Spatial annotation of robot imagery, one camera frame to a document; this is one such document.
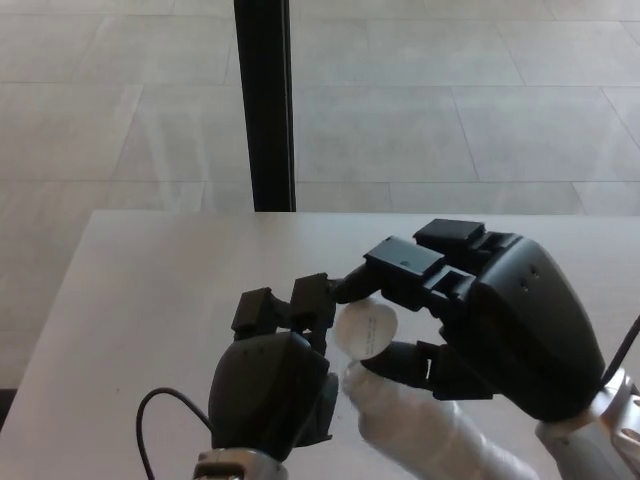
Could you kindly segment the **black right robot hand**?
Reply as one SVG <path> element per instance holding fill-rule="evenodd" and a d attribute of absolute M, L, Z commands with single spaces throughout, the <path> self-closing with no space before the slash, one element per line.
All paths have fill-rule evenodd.
<path fill-rule="evenodd" d="M 481 222 L 435 219 L 411 240 L 389 237 L 329 290 L 339 304 L 380 294 L 441 323 L 442 343 L 393 342 L 373 373 L 439 400 L 508 398 L 530 417 L 578 415 L 605 362 L 576 292 L 536 241 Z"/>

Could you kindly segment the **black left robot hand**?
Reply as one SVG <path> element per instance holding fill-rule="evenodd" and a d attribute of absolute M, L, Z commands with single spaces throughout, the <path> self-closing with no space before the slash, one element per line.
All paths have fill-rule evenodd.
<path fill-rule="evenodd" d="M 324 273 L 298 278 L 289 300 L 268 287 L 244 292 L 234 338 L 216 367 L 208 400 L 211 444 L 276 461 L 326 442 L 339 379 L 326 357 L 336 303 Z"/>

